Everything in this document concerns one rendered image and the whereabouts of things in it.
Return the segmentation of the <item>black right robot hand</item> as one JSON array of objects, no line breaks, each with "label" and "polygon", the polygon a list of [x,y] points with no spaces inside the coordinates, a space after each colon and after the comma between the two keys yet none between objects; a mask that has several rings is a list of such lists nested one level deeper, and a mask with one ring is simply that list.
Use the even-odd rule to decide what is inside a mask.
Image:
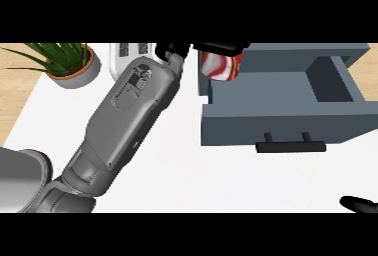
[{"label": "black right robot hand", "polygon": [[374,203],[368,199],[354,196],[343,196],[340,199],[340,204],[356,213],[378,213],[378,203]]}]

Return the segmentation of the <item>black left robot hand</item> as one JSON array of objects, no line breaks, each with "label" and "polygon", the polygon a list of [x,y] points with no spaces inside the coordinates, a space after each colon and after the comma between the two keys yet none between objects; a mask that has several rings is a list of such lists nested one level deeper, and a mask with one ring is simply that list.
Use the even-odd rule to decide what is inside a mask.
[{"label": "black left robot hand", "polygon": [[249,43],[159,43],[156,55],[166,60],[166,53],[170,52],[187,58],[190,48],[194,48],[199,51],[234,57],[240,55],[249,47]]}]

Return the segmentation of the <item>red and white can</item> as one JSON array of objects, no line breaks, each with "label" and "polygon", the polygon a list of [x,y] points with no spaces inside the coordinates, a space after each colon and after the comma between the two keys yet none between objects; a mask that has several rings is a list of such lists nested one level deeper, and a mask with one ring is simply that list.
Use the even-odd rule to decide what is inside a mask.
[{"label": "red and white can", "polygon": [[238,77],[243,63],[243,55],[234,57],[210,52],[201,52],[201,72],[209,79],[231,81]]}]

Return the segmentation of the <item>blue-grey drawer front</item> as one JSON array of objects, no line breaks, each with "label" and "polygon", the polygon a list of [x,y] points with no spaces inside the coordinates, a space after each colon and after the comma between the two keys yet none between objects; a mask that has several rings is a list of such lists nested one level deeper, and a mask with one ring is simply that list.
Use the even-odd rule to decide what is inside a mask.
[{"label": "blue-grey drawer front", "polygon": [[271,133],[278,142],[339,144],[378,129],[378,102],[213,103],[203,106],[201,145],[255,145]]}]

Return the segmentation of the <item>white appliance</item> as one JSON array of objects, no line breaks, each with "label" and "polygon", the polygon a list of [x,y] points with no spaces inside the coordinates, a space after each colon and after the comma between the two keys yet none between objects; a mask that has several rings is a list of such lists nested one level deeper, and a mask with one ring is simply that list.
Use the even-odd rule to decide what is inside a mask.
[{"label": "white appliance", "polygon": [[156,55],[156,43],[111,43],[110,44],[110,72],[114,79],[119,79],[131,62],[145,56],[160,64],[165,61]]}]

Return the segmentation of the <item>potted green plant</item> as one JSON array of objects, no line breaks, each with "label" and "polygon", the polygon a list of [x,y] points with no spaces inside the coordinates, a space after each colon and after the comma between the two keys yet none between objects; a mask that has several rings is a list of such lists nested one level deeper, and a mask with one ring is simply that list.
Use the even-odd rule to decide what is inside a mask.
[{"label": "potted green plant", "polygon": [[95,50],[88,43],[26,43],[45,59],[7,48],[7,51],[27,57],[42,68],[33,71],[43,72],[54,82],[66,89],[79,89],[97,79],[103,63]]}]

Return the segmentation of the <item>blue-grey cabinet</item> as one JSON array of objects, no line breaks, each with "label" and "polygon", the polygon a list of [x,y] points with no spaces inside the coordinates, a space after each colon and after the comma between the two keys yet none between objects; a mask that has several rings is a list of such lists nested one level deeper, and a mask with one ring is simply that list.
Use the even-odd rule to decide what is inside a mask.
[{"label": "blue-grey cabinet", "polygon": [[349,73],[365,43],[255,43],[235,80],[201,80],[207,117],[371,114]]}]

